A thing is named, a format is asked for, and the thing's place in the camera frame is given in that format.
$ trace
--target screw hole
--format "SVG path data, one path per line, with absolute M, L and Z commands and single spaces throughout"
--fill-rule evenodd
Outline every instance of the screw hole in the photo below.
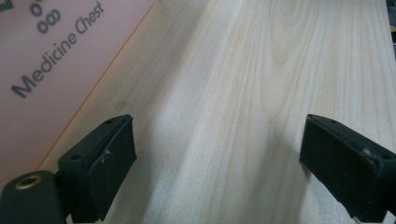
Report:
M 381 158 L 384 159 L 384 160 L 389 160 L 390 156 L 383 154 L 383 155 L 381 155 Z
M 39 175 L 30 175 L 20 180 L 17 185 L 15 185 L 15 189 L 29 189 L 32 186 L 40 183 L 41 176 Z
M 71 158 L 72 158 L 72 161 L 77 161 L 77 160 L 79 160 L 81 158 L 81 155 L 75 154 Z

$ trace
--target pink cardboard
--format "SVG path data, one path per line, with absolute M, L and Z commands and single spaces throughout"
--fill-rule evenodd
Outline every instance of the pink cardboard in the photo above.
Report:
M 0 189 L 37 169 L 154 0 L 0 0 Z

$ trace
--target wooden surface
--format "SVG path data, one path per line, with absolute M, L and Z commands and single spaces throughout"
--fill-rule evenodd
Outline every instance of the wooden surface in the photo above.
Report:
M 158 0 L 40 169 L 127 113 L 105 223 L 355 223 L 299 150 L 308 113 L 396 149 L 385 0 Z

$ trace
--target black plastic part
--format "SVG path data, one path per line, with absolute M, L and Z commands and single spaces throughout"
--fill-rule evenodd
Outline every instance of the black plastic part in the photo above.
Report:
M 396 214 L 396 155 L 347 126 L 308 115 L 300 161 L 351 217 L 382 222 Z
M 52 173 L 32 172 L 9 182 L 0 202 L 0 223 L 65 223 Z
M 58 160 L 61 179 L 73 195 L 74 222 L 106 217 L 136 160 L 132 120 L 125 115 L 105 121 Z

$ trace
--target light wood grain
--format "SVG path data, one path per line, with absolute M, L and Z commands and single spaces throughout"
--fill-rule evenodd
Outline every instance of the light wood grain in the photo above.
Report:
M 305 116 L 394 150 L 395 72 L 385 1 L 159 0 L 40 169 L 129 113 L 105 223 L 354 223 L 298 161 Z

